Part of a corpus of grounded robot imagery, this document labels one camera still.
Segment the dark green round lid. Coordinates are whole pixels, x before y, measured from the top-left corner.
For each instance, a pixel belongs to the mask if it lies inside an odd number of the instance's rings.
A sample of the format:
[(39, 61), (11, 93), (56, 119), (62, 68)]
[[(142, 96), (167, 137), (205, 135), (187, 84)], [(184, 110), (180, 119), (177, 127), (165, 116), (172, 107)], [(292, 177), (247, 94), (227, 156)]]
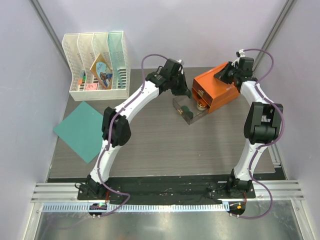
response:
[(186, 112), (189, 112), (190, 109), (189, 109), (186, 105), (183, 105), (183, 106), (181, 106), (181, 111), (182, 111), (183, 113), (186, 113)]

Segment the gold compact jar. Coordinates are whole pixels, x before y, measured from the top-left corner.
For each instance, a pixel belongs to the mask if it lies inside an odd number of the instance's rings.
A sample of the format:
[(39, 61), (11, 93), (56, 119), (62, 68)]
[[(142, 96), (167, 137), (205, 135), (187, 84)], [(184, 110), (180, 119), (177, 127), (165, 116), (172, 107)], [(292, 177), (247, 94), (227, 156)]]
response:
[(207, 106), (205, 104), (203, 104), (202, 102), (198, 101), (197, 102), (197, 105), (196, 105), (196, 108), (199, 110), (199, 111), (204, 111)]

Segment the clear drawer gold knob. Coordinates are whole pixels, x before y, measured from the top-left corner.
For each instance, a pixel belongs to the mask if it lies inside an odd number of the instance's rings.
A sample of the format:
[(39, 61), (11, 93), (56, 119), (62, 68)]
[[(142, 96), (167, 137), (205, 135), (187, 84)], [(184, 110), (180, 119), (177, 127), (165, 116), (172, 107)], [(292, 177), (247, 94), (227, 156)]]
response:
[[(190, 125), (208, 114), (208, 109), (209, 109), (208, 106), (206, 105), (205, 110), (199, 111), (197, 109), (197, 102), (202, 102), (202, 101), (195, 100), (194, 98), (189, 99), (187, 96), (177, 96), (172, 100), (172, 105), (176, 109), (178, 114), (186, 121), (186, 123)], [(181, 111), (181, 106), (187, 106), (189, 108), (189, 112), (193, 113), (192, 119), (188, 117), (187, 115), (188, 112)]]

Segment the black round cap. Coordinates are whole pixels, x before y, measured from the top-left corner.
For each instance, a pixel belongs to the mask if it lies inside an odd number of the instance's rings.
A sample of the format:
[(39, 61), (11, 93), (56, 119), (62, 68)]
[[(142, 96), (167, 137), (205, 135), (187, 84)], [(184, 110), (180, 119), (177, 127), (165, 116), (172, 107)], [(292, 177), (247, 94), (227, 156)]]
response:
[(188, 116), (190, 119), (192, 119), (192, 118), (194, 117), (194, 114), (193, 114), (191, 111), (189, 111), (189, 112), (187, 113), (187, 116)]

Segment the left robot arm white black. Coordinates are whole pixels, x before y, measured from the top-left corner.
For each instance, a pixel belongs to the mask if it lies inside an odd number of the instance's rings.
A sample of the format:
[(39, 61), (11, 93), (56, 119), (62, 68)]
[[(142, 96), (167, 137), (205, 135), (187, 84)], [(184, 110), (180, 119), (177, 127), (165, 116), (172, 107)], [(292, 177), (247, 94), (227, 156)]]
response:
[(93, 170), (79, 187), (79, 198), (100, 200), (110, 191), (107, 181), (118, 152), (132, 135), (131, 121), (149, 102), (167, 90), (174, 96), (192, 95), (181, 59), (168, 58), (156, 71), (143, 74), (141, 86), (127, 100), (115, 108), (107, 107), (104, 110), (101, 150)]

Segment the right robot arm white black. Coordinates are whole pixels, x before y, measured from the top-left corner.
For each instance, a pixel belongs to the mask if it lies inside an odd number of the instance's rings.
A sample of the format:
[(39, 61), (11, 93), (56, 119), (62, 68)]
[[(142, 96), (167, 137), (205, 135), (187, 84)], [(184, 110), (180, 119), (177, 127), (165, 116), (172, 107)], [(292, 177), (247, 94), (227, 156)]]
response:
[(236, 60), (228, 62), (214, 75), (220, 81), (234, 85), (250, 106), (243, 127), (245, 146), (223, 187), (231, 198), (240, 198), (252, 191), (253, 173), (262, 153), (284, 131), (284, 108), (262, 91), (260, 80), (253, 74), (254, 59), (247, 57), (244, 49), (239, 50), (236, 56)]

